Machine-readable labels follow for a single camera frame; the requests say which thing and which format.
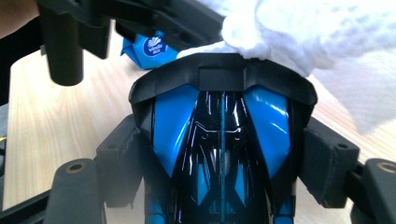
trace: white cloth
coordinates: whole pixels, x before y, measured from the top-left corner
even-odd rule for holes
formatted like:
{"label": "white cloth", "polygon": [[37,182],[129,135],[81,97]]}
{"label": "white cloth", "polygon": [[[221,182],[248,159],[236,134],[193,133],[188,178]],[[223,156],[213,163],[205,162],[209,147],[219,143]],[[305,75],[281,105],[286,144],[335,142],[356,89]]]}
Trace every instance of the white cloth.
{"label": "white cloth", "polygon": [[[187,49],[179,57],[195,52],[238,52],[247,59],[268,59],[282,64],[302,77],[313,73],[351,112],[361,133],[368,133],[377,124],[396,117],[396,104],[388,97],[396,93],[394,1],[199,2],[226,17],[221,31],[223,41]],[[377,80],[376,84],[370,85],[367,78]],[[336,79],[345,82],[332,84]],[[345,98],[339,94],[342,87],[351,91],[356,88],[362,95]],[[362,98],[371,111],[351,108]]]}

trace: wooden surface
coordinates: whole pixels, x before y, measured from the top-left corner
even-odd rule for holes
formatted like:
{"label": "wooden surface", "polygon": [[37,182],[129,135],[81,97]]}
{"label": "wooden surface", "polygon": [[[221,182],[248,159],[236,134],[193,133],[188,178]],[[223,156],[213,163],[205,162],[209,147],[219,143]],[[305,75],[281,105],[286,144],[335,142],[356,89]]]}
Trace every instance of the wooden surface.
{"label": "wooden surface", "polygon": [[[85,77],[75,87],[50,81],[46,57],[39,52],[12,67],[4,208],[50,188],[56,169],[67,161],[93,158],[105,137],[131,113],[128,92],[143,72],[120,56],[121,37],[113,35],[109,58],[85,53]],[[356,132],[348,112],[313,77],[319,97],[314,117],[361,147],[361,161],[396,161],[396,120],[373,133]],[[134,210],[107,210],[109,223],[143,223],[142,190]],[[349,209],[318,206],[298,183],[296,223],[350,223]]]}

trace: screw hole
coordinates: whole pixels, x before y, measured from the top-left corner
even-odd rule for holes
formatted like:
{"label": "screw hole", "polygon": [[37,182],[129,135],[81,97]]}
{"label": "screw hole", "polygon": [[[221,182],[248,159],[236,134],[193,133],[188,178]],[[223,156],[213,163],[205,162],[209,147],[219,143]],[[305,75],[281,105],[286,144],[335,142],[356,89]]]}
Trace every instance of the screw hole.
{"label": "screw hole", "polygon": [[69,174],[74,174],[81,171],[84,168],[84,163],[71,164],[66,168],[66,172]]}
{"label": "screw hole", "polygon": [[391,174],[396,174],[396,165],[388,162],[380,162],[377,164],[377,166],[382,169],[383,171],[386,171]]}

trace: black plastic part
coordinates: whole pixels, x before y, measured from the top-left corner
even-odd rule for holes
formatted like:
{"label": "black plastic part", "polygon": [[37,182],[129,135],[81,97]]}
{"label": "black plastic part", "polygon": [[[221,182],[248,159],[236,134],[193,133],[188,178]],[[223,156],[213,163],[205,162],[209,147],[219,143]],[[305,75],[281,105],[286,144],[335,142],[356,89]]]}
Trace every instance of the black plastic part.
{"label": "black plastic part", "polygon": [[299,177],[323,207],[344,207],[347,195],[342,186],[347,173],[357,165],[359,148],[313,118],[304,132],[303,168]]}
{"label": "black plastic part", "polygon": [[0,223],[42,223],[50,191],[45,191],[0,213]]}
{"label": "black plastic part", "polygon": [[154,36],[155,30],[152,29],[146,29],[145,26],[142,26],[142,30],[139,29],[129,29],[128,25],[126,24],[131,24],[131,26],[138,26],[138,25],[132,25],[133,22],[127,22],[127,21],[116,21],[116,31],[120,35],[122,35],[124,38],[129,40],[130,42],[134,43],[136,41],[137,34],[142,34],[145,36]]}
{"label": "black plastic part", "polygon": [[44,223],[106,223],[103,204],[95,162],[70,161],[55,173]]}
{"label": "black plastic part", "polygon": [[245,60],[235,53],[193,54],[152,70],[132,86],[129,101],[136,126],[148,139],[151,133],[150,101],[182,85],[192,85],[198,91],[245,91],[260,85],[309,107],[308,113],[317,102],[315,89],[309,81],[277,63]]}
{"label": "black plastic part", "polygon": [[376,223],[396,223],[396,163],[381,159],[368,160],[361,183],[366,189]]}
{"label": "black plastic part", "polygon": [[70,14],[76,21],[80,21],[91,27],[103,27],[108,23],[98,10],[97,0],[36,0],[37,3],[50,9],[57,15]]}
{"label": "black plastic part", "polygon": [[363,213],[356,204],[352,206],[350,220],[352,224],[375,224],[375,220],[366,213]]}
{"label": "black plastic part", "polygon": [[94,12],[106,15],[116,21],[133,21],[148,27],[153,24],[154,19],[152,8],[134,0],[96,1]]}
{"label": "black plastic part", "polygon": [[354,171],[346,174],[346,180],[343,186],[343,190],[347,197],[350,198],[354,203],[354,209],[352,210],[351,216],[354,219],[375,219],[375,215],[366,193],[366,189],[361,182],[361,175],[363,173],[364,166],[358,162]]}
{"label": "black plastic part", "polygon": [[195,0],[172,0],[156,10],[154,27],[163,41],[176,50],[209,45],[221,40],[222,18]]}
{"label": "black plastic part", "polygon": [[0,141],[0,176],[3,176],[6,170],[6,145],[7,139]]}
{"label": "black plastic part", "polygon": [[144,5],[152,8],[162,8],[169,5],[172,0],[139,0]]}
{"label": "black plastic part", "polygon": [[78,22],[69,14],[57,15],[42,6],[39,9],[51,79],[63,86],[77,85],[83,77]]}
{"label": "black plastic part", "polygon": [[140,132],[134,116],[126,117],[96,149],[103,196],[108,207],[133,204],[142,180]]}
{"label": "black plastic part", "polygon": [[78,27],[79,45],[101,59],[107,58],[110,38],[110,20],[103,27],[92,27],[80,23]]}

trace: blue sticker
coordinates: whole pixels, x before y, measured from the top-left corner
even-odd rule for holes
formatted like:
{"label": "blue sticker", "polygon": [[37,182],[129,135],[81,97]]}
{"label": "blue sticker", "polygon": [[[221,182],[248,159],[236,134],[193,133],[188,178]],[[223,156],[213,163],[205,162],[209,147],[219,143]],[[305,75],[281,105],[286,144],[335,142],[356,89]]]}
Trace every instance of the blue sticker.
{"label": "blue sticker", "polygon": [[178,52],[163,42],[163,32],[154,37],[137,35],[134,43],[123,40],[121,54],[127,54],[141,69],[152,69],[172,62]]}
{"label": "blue sticker", "polygon": [[143,44],[143,51],[149,57],[157,56],[160,53],[166,52],[167,45],[163,43],[163,38],[160,35],[149,37]]}

